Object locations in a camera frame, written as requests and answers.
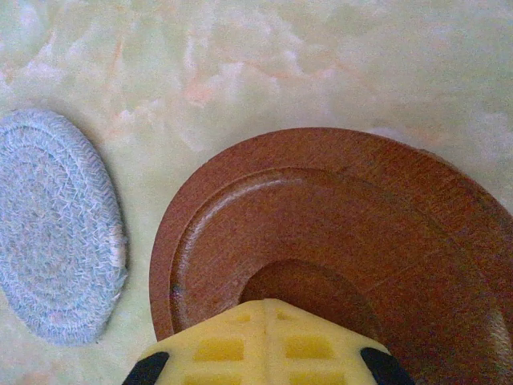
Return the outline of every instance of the black plastic part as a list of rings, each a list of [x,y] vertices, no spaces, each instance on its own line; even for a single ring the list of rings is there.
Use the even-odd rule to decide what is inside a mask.
[[[168,359],[169,353],[165,351],[141,359],[130,371],[123,385],[155,385]]]
[[[378,385],[415,385],[395,357],[372,347],[364,347],[360,355]]]

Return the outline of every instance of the yellow object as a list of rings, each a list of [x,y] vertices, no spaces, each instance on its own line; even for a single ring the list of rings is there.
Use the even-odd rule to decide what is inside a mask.
[[[150,347],[170,358],[156,385],[366,385],[360,349],[388,350],[277,299],[251,301]]]

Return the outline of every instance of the brown wooden tray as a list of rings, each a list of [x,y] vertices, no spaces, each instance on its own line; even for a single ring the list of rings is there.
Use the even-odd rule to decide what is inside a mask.
[[[334,128],[241,142],[166,211],[158,339],[279,298],[386,344],[421,383],[513,383],[513,219],[429,153]]]

